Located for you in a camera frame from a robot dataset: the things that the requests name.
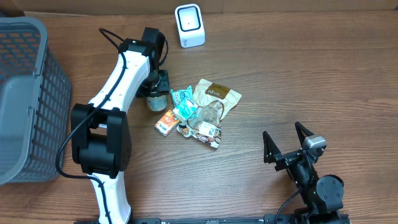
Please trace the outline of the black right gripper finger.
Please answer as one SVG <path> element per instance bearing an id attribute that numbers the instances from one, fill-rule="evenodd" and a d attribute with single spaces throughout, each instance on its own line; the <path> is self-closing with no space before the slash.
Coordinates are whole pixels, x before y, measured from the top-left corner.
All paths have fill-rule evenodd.
<path id="1" fill-rule="evenodd" d="M 298 139 L 299 139 L 301 145 L 303 144 L 306 137 L 314 135 L 313 132 L 309 131 L 304 125 L 302 125 L 298 121 L 295 122 L 295 129 L 296 129 Z"/>
<path id="2" fill-rule="evenodd" d="M 279 148 L 267 131 L 264 131 L 262 136 L 264 141 L 264 162 L 270 164 L 278 161 L 281 156 Z"/>

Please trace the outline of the green-lidded jar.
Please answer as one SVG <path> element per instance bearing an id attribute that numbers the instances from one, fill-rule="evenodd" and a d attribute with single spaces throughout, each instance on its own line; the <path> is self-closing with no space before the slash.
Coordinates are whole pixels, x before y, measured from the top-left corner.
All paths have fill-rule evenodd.
<path id="1" fill-rule="evenodd" d="M 167 95 L 148 96 L 146 100 L 148 108 L 155 112 L 163 111 L 168 105 Z"/>

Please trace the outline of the orange small packet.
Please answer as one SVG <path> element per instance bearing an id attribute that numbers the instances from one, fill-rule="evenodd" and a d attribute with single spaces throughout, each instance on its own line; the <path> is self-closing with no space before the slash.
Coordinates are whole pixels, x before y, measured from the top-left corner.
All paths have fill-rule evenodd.
<path id="1" fill-rule="evenodd" d="M 155 124 L 155 129 L 163 136 L 168 136 L 172 130 L 178 125 L 180 120 L 168 110 Z"/>

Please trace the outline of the teal small tissue packet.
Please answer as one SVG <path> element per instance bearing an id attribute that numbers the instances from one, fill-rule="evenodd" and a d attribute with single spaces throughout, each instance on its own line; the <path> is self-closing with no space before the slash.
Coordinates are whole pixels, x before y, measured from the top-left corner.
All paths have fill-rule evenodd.
<path id="1" fill-rule="evenodd" d="M 176 106 L 172 113 L 181 121 L 186 122 L 198 109 L 198 105 L 191 99 L 184 99 L 178 106 Z"/>

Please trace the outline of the beige brown snack pouch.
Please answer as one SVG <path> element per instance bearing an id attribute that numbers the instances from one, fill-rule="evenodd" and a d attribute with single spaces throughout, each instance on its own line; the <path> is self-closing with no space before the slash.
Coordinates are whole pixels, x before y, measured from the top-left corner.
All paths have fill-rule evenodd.
<path id="1" fill-rule="evenodd" d="M 239 103 L 242 95 L 226 86 L 201 79 L 195 87 L 191 101 L 194 112 L 180 122 L 177 131 L 186 138 L 194 138 L 217 149 L 222 131 L 221 122 Z"/>

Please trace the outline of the teal long snack packet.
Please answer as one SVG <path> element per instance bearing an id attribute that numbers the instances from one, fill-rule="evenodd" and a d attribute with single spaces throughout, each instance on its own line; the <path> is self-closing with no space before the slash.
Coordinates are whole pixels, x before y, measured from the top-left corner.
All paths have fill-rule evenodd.
<path id="1" fill-rule="evenodd" d="M 181 102 L 185 101 L 186 99 L 193 99 L 192 86 L 190 85 L 188 88 L 182 90 L 170 90 L 170 95 L 172 97 L 174 107 L 177 107 Z"/>

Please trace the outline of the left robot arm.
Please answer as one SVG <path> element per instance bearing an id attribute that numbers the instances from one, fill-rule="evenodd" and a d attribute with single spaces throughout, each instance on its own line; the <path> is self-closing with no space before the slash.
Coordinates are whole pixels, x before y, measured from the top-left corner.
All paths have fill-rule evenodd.
<path id="1" fill-rule="evenodd" d="M 141 39 L 123 39 L 116 49 L 118 62 L 101 91 L 71 112 L 72 159 L 82 169 L 80 178 L 95 188 L 95 223 L 132 223 L 124 183 L 132 151 L 127 111 L 135 97 L 162 111 L 170 90 L 168 72 L 160 69 L 169 49 L 160 30 L 146 27 Z"/>

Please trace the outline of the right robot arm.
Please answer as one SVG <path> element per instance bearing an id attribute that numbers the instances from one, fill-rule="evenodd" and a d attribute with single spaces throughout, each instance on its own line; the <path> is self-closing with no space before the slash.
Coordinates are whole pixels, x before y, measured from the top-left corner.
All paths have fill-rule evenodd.
<path id="1" fill-rule="evenodd" d="M 343 208 L 344 182 L 336 175 L 319 177 L 314 164 L 326 149 L 326 139 L 295 123 L 300 148 L 282 154 L 267 131 L 262 133 L 264 162 L 275 164 L 275 170 L 286 170 L 297 191 L 278 209 L 275 215 L 265 215 L 265 223 L 349 223 L 349 216 L 340 214 Z"/>

